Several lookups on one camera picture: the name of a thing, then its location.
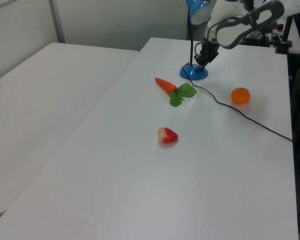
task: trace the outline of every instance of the plastic food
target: plastic food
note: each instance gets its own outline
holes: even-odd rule
[[[170,104],[178,107],[184,101],[183,98],[192,98],[197,90],[189,83],[184,83],[180,87],[176,87],[172,83],[156,77],[155,82],[170,96]]]
[[[178,134],[167,127],[160,127],[158,130],[158,140],[163,144],[170,144],[178,140]]]
[[[244,87],[237,87],[231,93],[231,99],[235,104],[246,104],[250,99],[250,92]]]

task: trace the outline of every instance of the black cord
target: black cord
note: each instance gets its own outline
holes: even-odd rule
[[[198,55],[197,54],[197,46],[199,45],[199,44],[202,44],[203,42],[202,41],[200,41],[200,42],[198,42],[195,46],[194,46],[194,52],[195,52],[195,55]]]
[[[292,139],[290,139],[290,138],[288,138],[288,137],[286,137],[286,136],[283,136],[283,135],[281,135],[280,133],[277,133],[276,131],[273,131],[273,130],[271,130],[270,128],[268,128],[268,127],[262,125],[261,123],[257,122],[256,120],[253,120],[252,118],[246,116],[243,112],[241,112],[240,110],[236,109],[235,107],[230,106],[230,105],[228,105],[228,104],[225,104],[225,103],[223,103],[223,102],[219,102],[219,101],[216,99],[216,97],[215,97],[211,92],[209,92],[207,89],[205,89],[205,88],[202,87],[202,86],[195,85],[195,84],[192,82],[191,77],[187,74],[186,70],[184,69],[184,67],[185,67],[186,65],[182,66],[181,68],[182,68],[182,70],[185,72],[185,74],[187,75],[187,77],[189,78],[191,84],[192,84],[194,87],[203,89],[203,90],[205,90],[206,92],[208,92],[208,93],[214,98],[214,100],[215,100],[218,104],[223,105],[223,106],[226,106],[226,107],[228,107],[228,108],[231,108],[231,109],[237,111],[237,112],[240,113],[242,116],[244,116],[246,119],[248,119],[248,120],[254,122],[255,124],[258,124],[259,126],[263,127],[264,129],[267,129],[268,131],[270,131],[270,132],[272,132],[272,133],[274,133],[274,134],[277,134],[278,136],[280,136],[280,137],[282,137],[282,138],[284,138],[284,139],[287,139],[287,140],[289,140],[289,141],[291,141],[291,142],[293,141]]]

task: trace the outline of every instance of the orange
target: orange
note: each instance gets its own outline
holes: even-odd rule
[[[231,99],[235,104],[246,104],[250,99],[250,92],[244,87],[237,87],[231,93]]]

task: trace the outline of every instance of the toy vegetable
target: toy vegetable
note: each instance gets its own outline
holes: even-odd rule
[[[197,93],[197,90],[189,83],[176,87],[172,83],[158,77],[155,78],[155,82],[170,96],[170,104],[174,107],[182,104],[183,98],[192,98]]]

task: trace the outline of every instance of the orange carrot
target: orange carrot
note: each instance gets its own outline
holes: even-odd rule
[[[173,91],[177,90],[177,87],[175,85],[173,85],[172,83],[163,80],[161,78],[155,78],[155,82],[167,93],[167,94],[171,94]]]

